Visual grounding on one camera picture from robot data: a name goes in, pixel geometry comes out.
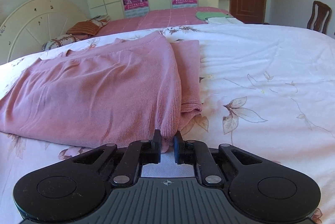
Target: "white bedsheet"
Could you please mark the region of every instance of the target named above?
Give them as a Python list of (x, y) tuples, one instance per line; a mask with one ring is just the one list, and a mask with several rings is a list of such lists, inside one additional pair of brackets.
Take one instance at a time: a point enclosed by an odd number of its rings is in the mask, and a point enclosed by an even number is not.
[[(136, 39), (152, 31), (89, 39), (4, 64), (0, 66), (0, 97), (38, 57), (54, 58), (67, 49), (100, 46), (117, 37)], [(335, 40), (308, 29), (253, 24), (202, 24), (162, 32), (170, 42), (200, 41), (203, 111), (182, 131), (184, 139), (201, 140), (214, 148), (233, 143), (307, 174), (322, 192), (314, 221), (333, 224)], [(20, 177), (84, 151), (0, 134), (2, 223), (21, 221), (12, 199)], [(145, 166), (144, 175), (192, 176), (192, 167), (175, 165), (173, 157), (172, 151), (162, 155), (163, 163)]]

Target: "pink checkered bedspread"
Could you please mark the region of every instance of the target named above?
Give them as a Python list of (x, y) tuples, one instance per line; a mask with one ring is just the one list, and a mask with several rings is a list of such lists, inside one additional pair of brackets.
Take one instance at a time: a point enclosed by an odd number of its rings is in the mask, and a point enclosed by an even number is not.
[(229, 14), (229, 12), (224, 9), (212, 7), (153, 10), (142, 17), (111, 21), (104, 26), (95, 37), (150, 28), (206, 24), (205, 21), (196, 18), (195, 14), (197, 12), (223, 12)]

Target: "pink knit fabric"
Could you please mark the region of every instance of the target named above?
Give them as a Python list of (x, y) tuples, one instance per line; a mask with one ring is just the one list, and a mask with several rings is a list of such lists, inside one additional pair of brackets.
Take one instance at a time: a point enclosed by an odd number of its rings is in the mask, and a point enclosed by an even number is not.
[(38, 59), (0, 100), (0, 131), (54, 143), (119, 147), (161, 130), (163, 151), (200, 113), (199, 42), (141, 39)]

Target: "striped pillow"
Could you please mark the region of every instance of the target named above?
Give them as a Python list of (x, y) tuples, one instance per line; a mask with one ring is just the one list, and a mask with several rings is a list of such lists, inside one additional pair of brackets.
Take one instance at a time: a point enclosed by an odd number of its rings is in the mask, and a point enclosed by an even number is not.
[(90, 22), (90, 21), (83, 21), (76, 23), (73, 27), (71, 27), (66, 34), (89, 34), (89, 35), (95, 35), (98, 33), (98, 31), (101, 29), (100, 26), (97, 26), (96, 24)]
[(61, 35), (61, 36), (58, 36), (55, 39), (52, 39), (52, 40), (46, 42), (44, 45), (42, 45), (42, 50), (43, 51), (51, 50), (51, 49), (54, 49), (54, 48), (57, 48), (57, 47), (61, 47), (63, 45), (67, 45), (67, 44), (75, 43), (75, 42), (79, 42), (79, 41), (80, 41), (80, 39), (76, 38), (73, 35), (68, 35), (68, 34)]

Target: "green towel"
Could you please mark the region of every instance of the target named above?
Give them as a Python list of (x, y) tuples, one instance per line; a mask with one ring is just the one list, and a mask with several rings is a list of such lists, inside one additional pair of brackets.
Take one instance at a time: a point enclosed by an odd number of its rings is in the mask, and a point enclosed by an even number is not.
[(197, 12), (195, 16), (200, 20), (207, 20), (208, 18), (212, 17), (224, 17), (224, 18), (231, 18), (232, 16), (229, 14), (224, 14), (223, 12)]

